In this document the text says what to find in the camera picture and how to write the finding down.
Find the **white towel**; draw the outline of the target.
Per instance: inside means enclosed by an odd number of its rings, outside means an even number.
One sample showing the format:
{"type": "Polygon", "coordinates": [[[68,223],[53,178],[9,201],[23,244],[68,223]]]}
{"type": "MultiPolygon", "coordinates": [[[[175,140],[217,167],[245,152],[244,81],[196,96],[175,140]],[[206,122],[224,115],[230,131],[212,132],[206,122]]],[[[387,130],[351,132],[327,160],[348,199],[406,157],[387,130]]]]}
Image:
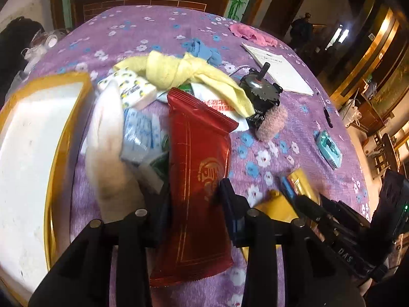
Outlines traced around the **white towel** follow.
{"type": "Polygon", "coordinates": [[[111,82],[96,101],[85,154],[86,175],[106,223],[145,206],[136,175],[121,160],[123,125],[119,88],[111,82]]]}

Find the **yellow towel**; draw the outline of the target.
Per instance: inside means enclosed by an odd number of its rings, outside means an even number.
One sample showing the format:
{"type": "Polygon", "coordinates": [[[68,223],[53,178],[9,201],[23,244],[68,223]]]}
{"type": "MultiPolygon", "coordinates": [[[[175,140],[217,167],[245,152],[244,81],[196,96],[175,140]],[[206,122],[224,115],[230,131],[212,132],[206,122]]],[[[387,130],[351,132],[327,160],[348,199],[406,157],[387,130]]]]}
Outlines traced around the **yellow towel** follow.
{"type": "Polygon", "coordinates": [[[132,56],[113,66],[129,69],[142,75],[160,90],[170,90],[185,82],[202,83],[220,95],[239,115],[248,118],[255,113],[254,106],[235,80],[211,66],[202,58],[189,53],[183,58],[151,51],[144,56],[132,56]]]}

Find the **yellow-rimmed white foam box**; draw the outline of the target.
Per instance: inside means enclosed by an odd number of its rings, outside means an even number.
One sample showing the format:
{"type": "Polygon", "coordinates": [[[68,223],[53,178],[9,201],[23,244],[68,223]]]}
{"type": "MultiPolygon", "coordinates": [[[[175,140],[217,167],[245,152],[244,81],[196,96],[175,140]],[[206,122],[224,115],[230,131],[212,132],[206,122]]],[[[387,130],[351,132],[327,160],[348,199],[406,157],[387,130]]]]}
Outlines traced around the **yellow-rimmed white foam box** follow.
{"type": "Polygon", "coordinates": [[[86,73],[37,78],[1,110],[1,283],[21,305],[70,243],[73,178],[94,89],[86,73]]]}

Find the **pink fuzzy sponge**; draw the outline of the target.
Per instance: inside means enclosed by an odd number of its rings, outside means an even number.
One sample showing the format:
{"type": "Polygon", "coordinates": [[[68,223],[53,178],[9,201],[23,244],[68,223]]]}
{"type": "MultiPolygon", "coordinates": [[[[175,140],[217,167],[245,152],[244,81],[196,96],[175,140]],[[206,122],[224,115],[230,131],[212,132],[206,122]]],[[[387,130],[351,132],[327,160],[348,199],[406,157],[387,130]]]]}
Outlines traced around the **pink fuzzy sponge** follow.
{"type": "Polygon", "coordinates": [[[266,112],[265,118],[255,132],[256,138],[262,142],[269,142],[286,125],[288,111],[284,106],[274,106],[266,112]]]}

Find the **white red medicine sachet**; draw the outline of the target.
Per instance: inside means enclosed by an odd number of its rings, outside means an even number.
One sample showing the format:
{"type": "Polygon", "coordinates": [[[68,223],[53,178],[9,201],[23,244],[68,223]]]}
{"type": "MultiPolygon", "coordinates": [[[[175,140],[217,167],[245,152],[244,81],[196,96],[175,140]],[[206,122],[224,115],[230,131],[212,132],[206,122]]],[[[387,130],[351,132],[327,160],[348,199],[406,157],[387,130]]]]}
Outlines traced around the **white red medicine sachet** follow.
{"type": "Polygon", "coordinates": [[[249,130],[249,125],[246,119],[239,115],[225,99],[213,92],[206,85],[192,82],[191,88],[193,90],[194,97],[238,123],[238,127],[234,130],[234,132],[245,132],[249,130]]]}

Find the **teal tissue pack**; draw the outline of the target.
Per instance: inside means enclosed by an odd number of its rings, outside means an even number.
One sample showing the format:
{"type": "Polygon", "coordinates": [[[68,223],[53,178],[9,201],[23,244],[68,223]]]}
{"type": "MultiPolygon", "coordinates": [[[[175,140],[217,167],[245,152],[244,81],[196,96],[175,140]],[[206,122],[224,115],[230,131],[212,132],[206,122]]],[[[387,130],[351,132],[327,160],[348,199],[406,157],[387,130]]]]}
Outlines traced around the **teal tissue pack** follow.
{"type": "Polygon", "coordinates": [[[341,167],[343,154],[326,130],[319,132],[316,139],[316,145],[323,158],[333,170],[341,167]]]}

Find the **pink cloth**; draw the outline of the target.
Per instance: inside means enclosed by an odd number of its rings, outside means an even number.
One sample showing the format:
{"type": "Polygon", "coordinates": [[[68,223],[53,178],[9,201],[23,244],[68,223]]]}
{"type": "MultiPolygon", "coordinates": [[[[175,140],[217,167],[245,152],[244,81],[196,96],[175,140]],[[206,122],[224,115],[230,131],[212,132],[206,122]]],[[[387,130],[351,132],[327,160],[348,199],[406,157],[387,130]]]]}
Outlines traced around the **pink cloth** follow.
{"type": "Polygon", "coordinates": [[[276,47],[278,44],[278,41],[274,37],[265,35],[246,24],[234,23],[230,25],[229,30],[234,36],[248,40],[261,47],[276,47]]]}

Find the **blue white wipes packet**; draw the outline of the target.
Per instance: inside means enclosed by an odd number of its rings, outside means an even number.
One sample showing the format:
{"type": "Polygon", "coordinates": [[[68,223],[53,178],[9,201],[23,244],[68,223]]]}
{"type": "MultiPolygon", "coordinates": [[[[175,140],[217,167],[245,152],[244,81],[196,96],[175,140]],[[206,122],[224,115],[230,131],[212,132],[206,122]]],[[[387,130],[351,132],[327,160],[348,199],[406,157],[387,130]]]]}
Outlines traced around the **blue white wipes packet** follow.
{"type": "Polygon", "coordinates": [[[122,160],[141,163],[162,153],[162,133],[157,114],[144,114],[134,108],[124,111],[122,160]]]}

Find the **gold foil packet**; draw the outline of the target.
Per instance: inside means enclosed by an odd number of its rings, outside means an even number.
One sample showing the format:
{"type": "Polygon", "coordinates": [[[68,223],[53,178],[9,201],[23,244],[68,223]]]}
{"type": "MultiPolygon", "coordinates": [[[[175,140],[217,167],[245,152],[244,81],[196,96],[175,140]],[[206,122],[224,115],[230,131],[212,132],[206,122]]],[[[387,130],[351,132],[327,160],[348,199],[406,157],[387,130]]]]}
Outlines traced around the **gold foil packet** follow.
{"type": "Polygon", "coordinates": [[[321,205],[319,193],[312,187],[302,168],[296,168],[289,175],[279,177],[266,171],[263,179],[267,187],[265,193],[252,184],[247,189],[247,201],[251,207],[264,212],[273,220],[290,223],[299,218],[301,213],[296,209],[295,201],[302,195],[321,205]]]}

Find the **lemon print tissue pack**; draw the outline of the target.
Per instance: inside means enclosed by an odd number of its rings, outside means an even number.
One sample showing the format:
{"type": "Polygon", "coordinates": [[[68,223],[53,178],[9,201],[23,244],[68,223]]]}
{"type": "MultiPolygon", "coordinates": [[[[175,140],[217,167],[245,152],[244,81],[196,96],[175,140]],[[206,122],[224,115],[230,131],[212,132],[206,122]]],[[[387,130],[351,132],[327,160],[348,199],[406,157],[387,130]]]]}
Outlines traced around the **lemon print tissue pack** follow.
{"type": "Polygon", "coordinates": [[[146,78],[134,73],[129,68],[114,71],[108,77],[97,83],[100,91],[103,91],[110,83],[119,88],[123,108],[142,110],[157,99],[157,88],[146,78]]]}

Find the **black sofa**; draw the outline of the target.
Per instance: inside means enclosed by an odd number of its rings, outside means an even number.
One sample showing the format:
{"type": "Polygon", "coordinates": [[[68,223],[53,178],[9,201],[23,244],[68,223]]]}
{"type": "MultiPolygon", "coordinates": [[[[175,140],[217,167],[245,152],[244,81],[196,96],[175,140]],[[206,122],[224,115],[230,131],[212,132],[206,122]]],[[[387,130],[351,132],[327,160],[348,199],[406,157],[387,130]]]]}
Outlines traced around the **black sofa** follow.
{"type": "Polygon", "coordinates": [[[27,64],[21,52],[29,47],[33,37],[39,30],[44,31],[39,22],[25,17],[18,17],[12,20],[1,32],[1,106],[5,103],[6,94],[15,75],[27,64]]]}

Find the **black pen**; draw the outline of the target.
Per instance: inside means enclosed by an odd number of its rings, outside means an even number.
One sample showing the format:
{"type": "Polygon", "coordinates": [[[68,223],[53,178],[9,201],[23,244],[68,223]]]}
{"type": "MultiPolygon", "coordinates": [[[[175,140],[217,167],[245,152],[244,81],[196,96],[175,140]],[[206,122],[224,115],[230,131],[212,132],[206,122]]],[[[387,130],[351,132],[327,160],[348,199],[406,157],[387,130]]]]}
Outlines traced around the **black pen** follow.
{"type": "Polygon", "coordinates": [[[332,123],[332,121],[331,121],[330,114],[329,114],[329,112],[328,112],[328,109],[327,109],[325,106],[323,107],[323,112],[324,112],[324,115],[325,115],[326,122],[327,122],[328,126],[329,126],[330,128],[333,128],[333,123],[332,123]]]}

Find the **white paper booklet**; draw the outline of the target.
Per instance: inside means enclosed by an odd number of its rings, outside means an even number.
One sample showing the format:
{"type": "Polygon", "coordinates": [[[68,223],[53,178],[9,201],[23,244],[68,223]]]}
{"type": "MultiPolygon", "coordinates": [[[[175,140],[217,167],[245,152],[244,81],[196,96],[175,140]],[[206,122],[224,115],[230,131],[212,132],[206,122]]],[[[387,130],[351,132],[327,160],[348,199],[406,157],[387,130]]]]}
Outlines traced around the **white paper booklet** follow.
{"type": "Polygon", "coordinates": [[[285,91],[312,96],[314,91],[299,75],[297,70],[282,55],[276,55],[256,47],[241,43],[254,61],[260,66],[270,65],[267,73],[285,91]]]}

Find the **blue cloth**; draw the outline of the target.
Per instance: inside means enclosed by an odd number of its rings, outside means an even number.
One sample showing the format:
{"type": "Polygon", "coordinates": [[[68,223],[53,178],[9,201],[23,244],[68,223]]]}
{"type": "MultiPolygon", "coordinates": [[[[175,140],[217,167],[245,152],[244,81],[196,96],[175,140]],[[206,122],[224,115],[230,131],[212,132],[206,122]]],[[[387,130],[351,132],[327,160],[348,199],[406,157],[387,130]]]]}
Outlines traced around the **blue cloth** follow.
{"type": "Polygon", "coordinates": [[[218,67],[222,64],[222,57],[218,49],[208,47],[198,38],[190,39],[182,44],[186,52],[196,58],[205,60],[208,64],[218,67]]]}

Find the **red snack packet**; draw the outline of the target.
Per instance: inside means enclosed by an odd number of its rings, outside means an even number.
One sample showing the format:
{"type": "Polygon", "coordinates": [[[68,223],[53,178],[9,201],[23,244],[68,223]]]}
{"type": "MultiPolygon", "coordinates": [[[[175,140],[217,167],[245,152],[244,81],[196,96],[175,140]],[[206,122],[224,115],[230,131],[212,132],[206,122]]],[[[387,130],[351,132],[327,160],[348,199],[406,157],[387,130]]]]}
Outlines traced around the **red snack packet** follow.
{"type": "Polygon", "coordinates": [[[233,263],[215,195],[230,171],[230,132],[238,123],[176,88],[168,93],[168,106],[173,212],[150,275],[153,287],[212,277],[233,263]]]}

